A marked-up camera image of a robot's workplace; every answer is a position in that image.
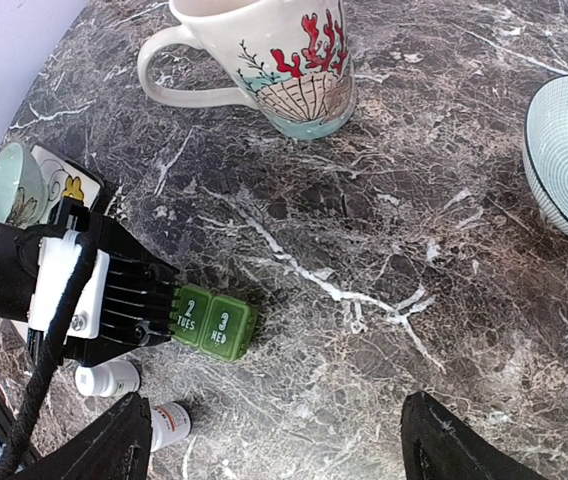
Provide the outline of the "green weekly pill organizer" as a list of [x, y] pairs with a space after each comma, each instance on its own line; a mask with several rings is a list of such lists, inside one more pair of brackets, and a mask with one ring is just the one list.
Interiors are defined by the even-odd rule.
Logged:
[[243, 357], [257, 323], [257, 311], [248, 303], [194, 285], [174, 292], [170, 310], [172, 337], [225, 362]]

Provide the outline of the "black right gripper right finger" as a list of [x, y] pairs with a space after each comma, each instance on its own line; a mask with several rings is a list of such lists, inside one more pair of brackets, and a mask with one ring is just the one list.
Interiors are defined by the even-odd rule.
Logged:
[[494, 448], [424, 391], [407, 396], [403, 403], [401, 443], [408, 479], [544, 480]]

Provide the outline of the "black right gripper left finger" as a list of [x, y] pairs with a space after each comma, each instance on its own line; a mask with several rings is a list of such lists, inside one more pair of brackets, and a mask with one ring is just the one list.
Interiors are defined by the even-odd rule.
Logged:
[[152, 438], [149, 401], [119, 399], [65, 445], [14, 479], [145, 479]]

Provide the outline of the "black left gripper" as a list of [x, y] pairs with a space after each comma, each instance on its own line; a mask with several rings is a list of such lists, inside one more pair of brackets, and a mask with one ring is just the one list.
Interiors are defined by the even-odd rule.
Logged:
[[99, 365], [139, 347], [171, 338], [170, 311], [177, 269], [154, 257], [117, 221], [66, 198], [46, 224], [25, 229], [0, 223], [0, 318], [27, 322], [36, 291], [39, 249], [47, 237], [86, 233], [109, 257], [97, 335], [70, 337], [62, 355]]

